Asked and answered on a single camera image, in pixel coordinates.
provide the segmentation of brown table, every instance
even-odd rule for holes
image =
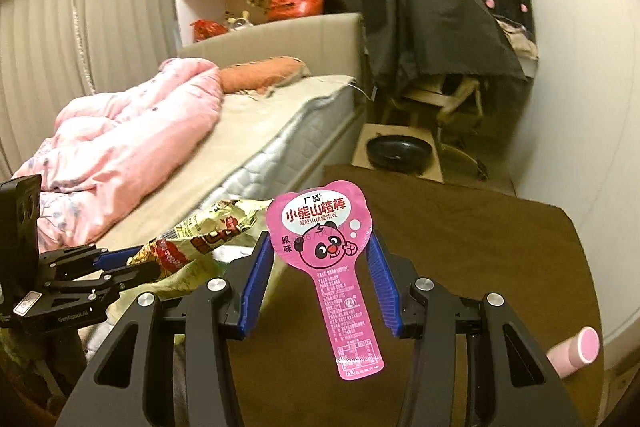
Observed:
[[[544,349],[585,325],[601,332],[591,273],[562,210],[404,174],[326,169],[325,183],[340,179],[363,190],[392,252],[456,295],[500,292]],[[287,267],[252,336],[229,346],[247,427],[396,425],[413,343],[384,327],[363,255],[356,270],[385,368],[351,382],[338,377],[311,279]],[[466,372],[459,348],[458,381]],[[586,427],[595,425],[603,371],[600,356],[564,381]],[[452,425],[463,424],[464,402],[459,385]]]

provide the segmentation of curtain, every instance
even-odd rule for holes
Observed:
[[[51,136],[60,109],[88,91],[73,0],[0,0],[0,142],[14,171]]]
[[[174,0],[78,0],[78,11],[98,92],[135,86],[175,57]]]
[[[0,0],[0,180],[70,100],[152,77],[174,28],[174,0]]]

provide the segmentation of white wall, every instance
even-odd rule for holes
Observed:
[[[193,43],[192,22],[198,19],[225,21],[225,0],[175,0],[175,11],[182,45],[187,46]]]
[[[540,67],[510,171],[519,197],[574,221],[615,346],[640,316],[640,0],[532,4]]]

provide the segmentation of pink lip balm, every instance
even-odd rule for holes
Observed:
[[[560,378],[568,377],[598,357],[600,338],[587,326],[580,333],[549,349],[546,357]]]

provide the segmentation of metal screw cap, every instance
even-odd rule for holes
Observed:
[[[142,295],[138,296],[138,304],[140,306],[149,306],[149,304],[153,304],[155,300],[156,298],[154,297],[153,293],[143,293]]]
[[[207,283],[207,288],[209,288],[212,292],[219,292],[224,289],[226,286],[226,281],[224,279],[211,279]]]
[[[486,301],[491,304],[491,306],[502,306],[504,304],[504,297],[499,293],[489,293],[486,296]]]
[[[415,286],[418,288],[418,290],[428,292],[430,290],[433,290],[433,287],[435,285],[431,279],[427,279],[426,277],[420,277],[420,279],[417,279],[415,281]]]

